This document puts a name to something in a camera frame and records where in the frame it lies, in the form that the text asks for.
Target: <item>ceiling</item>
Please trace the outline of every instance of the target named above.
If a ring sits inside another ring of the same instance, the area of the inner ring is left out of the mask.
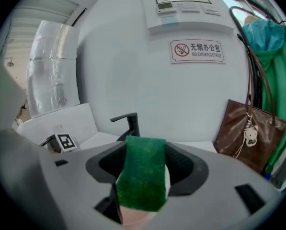
[[[26,70],[35,33],[42,20],[72,25],[97,0],[21,0],[11,14],[4,66],[26,89]],[[12,61],[13,67],[7,66]]]

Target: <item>white plush keychain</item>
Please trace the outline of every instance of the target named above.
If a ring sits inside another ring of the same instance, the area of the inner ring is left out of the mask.
[[[237,158],[240,154],[240,151],[243,148],[244,143],[246,144],[247,147],[253,147],[256,143],[257,143],[257,136],[258,136],[258,126],[252,125],[252,114],[249,116],[247,113],[247,116],[249,117],[247,124],[244,128],[244,138],[243,138],[243,142],[242,145],[240,146],[240,148],[237,150],[237,152],[234,154],[234,158]]]

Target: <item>green cloth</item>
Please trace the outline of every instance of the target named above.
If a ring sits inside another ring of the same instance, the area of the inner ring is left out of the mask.
[[[263,67],[275,104],[275,115],[286,121],[286,31],[271,21],[257,20],[243,26],[251,48]],[[272,113],[269,96],[263,85],[262,109]],[[271,173],[273,165],[286,147],[286,131],[277,149],[268,161],[266,173]]]
[[[117,181],[121,206],[158,211],[166,201],[166,140],[128,136],[124,168]]]

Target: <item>bag handle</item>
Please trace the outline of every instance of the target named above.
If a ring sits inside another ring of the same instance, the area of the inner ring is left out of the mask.
[[[252,80],[252,67],[251,65],[253,64],[253,62],[256,63],[256,66],[258,68],[258,71],[260,73],[260,77],[262,79],[262,83],[264,84],[264,86],[267,88],[267,92],[270,96],[270,101],[271,101],[271,106],[272,106],[272,114],[273,114],[273,121],[272,121],[272,124],[275,125],[275,105],[274,105],[274,99],[273,99],[273,95],[272,95],[272,92],[271,92],[271,88],[269,86],[269,82],[267,80],[267,76],[258,60],[258,58],[256,57],[254,51],[252,50],[252,48],[250,48],[250,46],[246,45],[243,38],[241,37],[241,35],[237,34],[238,35],[238,38],[239,40],[241,40],[245,47],[246,47],[246,50],[247,50],[247,53],[248,53],[248,57],[249,57],[249,61],[248,61],[248,89],[247,89],[247,100],[249,99],[249,88],[251,86],[251,95],[253,95],[253,80]],[[251,97],[251,101],[250,101],[250,106],[249,106],[249,110],[248,110],[248,113],[249,115],[252,114],[252,105],[253,105],[253,96]]]

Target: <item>green jacket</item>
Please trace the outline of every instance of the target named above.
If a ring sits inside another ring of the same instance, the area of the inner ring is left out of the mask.
[[[275,114],[286,121],[286,30],[271,21],[257,20],[243,26],[251,48],[259,59],[270,84],[274,98]],[[262,109],[272,112],[269,97],[263,86]],[[286,147],[286,132],[275,152],[268,161],[266,173],[271,173],[273,165]]]

